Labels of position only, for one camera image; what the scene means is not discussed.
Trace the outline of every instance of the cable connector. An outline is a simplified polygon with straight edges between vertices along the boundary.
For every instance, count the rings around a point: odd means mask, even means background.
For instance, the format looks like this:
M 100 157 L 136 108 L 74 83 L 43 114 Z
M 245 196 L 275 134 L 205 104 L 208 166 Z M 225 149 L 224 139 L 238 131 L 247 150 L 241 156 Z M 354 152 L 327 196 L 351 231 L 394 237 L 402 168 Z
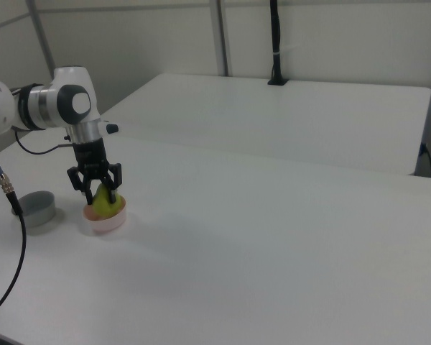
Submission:
M 3 192 L 6 194 L 6 197 L 8 198 L 9 203 L 11 204 L 11 207 L 13 208 L 13 211 L 16 215 L 22 214 L 22 208 L 19 204 L 19 200 L 16 196 L 16 193 L 14 192 L 13 185 L 11 184 L 11 181 L 9 180 L 9 177 L 7 174 L 3 172 L 3 170 L 0 167 L 0 186 Z
M 11 181 L 9 180 L 9 177 L 4 172 L 0 174 L 0 186 L 3 190 L 3 193 L 9 194 L 11 192 L 14 192 L 13 185 L 11 184 Z

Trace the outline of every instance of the black pole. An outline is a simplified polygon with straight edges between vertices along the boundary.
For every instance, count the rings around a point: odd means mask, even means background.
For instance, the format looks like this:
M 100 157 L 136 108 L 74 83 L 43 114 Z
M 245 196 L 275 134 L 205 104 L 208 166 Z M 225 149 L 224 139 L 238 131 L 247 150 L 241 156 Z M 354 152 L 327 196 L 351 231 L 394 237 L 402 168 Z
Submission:
M 279 44 L 281 42 L 281 27 L 279 25 L 278 1 L 270 0 L 270 13 L 272 16 L 272 44 L 273 44 L 273 76 L 268 85 L 283 86 L 288 79 L 281 75 L 281 56 Z

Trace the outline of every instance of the table surface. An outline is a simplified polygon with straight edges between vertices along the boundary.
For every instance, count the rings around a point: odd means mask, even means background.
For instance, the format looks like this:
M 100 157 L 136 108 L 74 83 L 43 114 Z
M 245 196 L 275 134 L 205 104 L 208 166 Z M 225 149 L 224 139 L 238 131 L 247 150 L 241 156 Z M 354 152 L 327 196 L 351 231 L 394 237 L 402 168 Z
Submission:
M 123 135 L 412 174 L 431 90 L 203 75 L 157 76 L 107 111 Z
M 63 135 L 23 143 L 43 150 Z M 19 196 L 49 190 L 58 209 L 28 238 L 0 334 L 26 345 L 431 344 L 431 179 L 105 141 L 123 165 L 128 219 L 104 236 L 82 222 L 70 148 L 0 153 Z M 0 297 L 20 245 L 0 190 Z

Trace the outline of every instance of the gray cup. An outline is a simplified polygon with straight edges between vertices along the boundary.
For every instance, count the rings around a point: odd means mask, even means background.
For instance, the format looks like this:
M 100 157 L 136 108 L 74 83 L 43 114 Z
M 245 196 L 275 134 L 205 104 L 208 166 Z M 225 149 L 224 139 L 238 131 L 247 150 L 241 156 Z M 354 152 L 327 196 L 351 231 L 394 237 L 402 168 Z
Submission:
M 55 195 L 46 190 L 29 193 L 19 199 L 26 227 L 47 223 L 56 214 Z

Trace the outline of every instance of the black cable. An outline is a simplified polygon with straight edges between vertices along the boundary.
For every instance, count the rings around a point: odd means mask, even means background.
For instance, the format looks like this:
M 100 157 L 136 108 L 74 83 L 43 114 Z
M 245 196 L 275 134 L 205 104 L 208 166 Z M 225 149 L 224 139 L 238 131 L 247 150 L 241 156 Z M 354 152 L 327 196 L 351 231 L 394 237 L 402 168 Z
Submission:
M 21 256 L 19 257 L 19 263 L 17 264 L 17 268 L 16 268 L 16 272 L 14 273 L 13 280 L 11 281 L 11 284 L 9 285 L 8 289 L 6 289 L 6 292 L 0 299 L 0 307 L 8 297 L 11 290 L 13 290 L 14 284 L 16 283 L 19 273 L 21 272 L 22 263 L 24 262 L 24 255 L 26 253 L 26 243 L 27 243 L 26 224 L 24 223 L 24 217 L 22 216 L 22 214 L 18 214 L 18 216 L 19 216 L 19 220 L 21 221 L 21 228 L 22 228 Z
M 51 149 L 47 149 L 46 151 L 43 151 L 43 152 L 33 152 L 33 151 L 30 151 L 29 149 L 27 149 L 22 143 L 21 143 L 21 141 L 19 140 L 19 137 L 18 137 L 18 135 L 17 135 L 17 131 L 14 131 L 14 137 L 16 138 L 16 142 L 17 142 L 17 144 L 25 151 L 25 152 L 27 152 L 27 153 L 30 153 L 31 155 L 46 155 L 47 153 L 50 153 L 51 151 L 54 151 L 54 150 L 56 150 L 56 149 L 59 149 L 60 147 L 72 147 L 73 145 L 72 144 L 60 144 L 60 145 L 58 145 L 58 146 L 54 146 L 53 148 L 51 148 Z
M 19 256 L 19 262 L 17 264 L 16 272 L 14 273 L 13 279 L 9 284 L 9 287 L 6 289 L 4 295 L 0 299 L 0 307 L 3 302 L 8 298 L 9 293 L 13 290 L 14 284 L 16 284 L 19 273 L 21 272 L 22 263 L 24 262 L 24 256 L 26 252 L 26 243 L 27 243 L 27 233 L 26 233 L 26 224 L 24 222 L 24 217 L 22 215 L 22 209 L 19 205 L 19 200 L 17 199 L 16 193 L 13 191 L 13 187 L 9 182 L 8 177 L 4 174 L 3 170 L 0 167 L 0 185 L 4 190 L 6 190 L 6 197 L 10 202 L 11 206 L 14 209 L 14 212 L 19 217 L 19 221 L 21 222 L 22 229 L 22 247 L 21 247 L 21 255 Z
M 425 153 L 428 155 L 428 160 L 430 161 L 430 171 L 431 171 L 431 154 L 430 151 L 428 150 L 428 148 L 425 146 L 424 148 Z

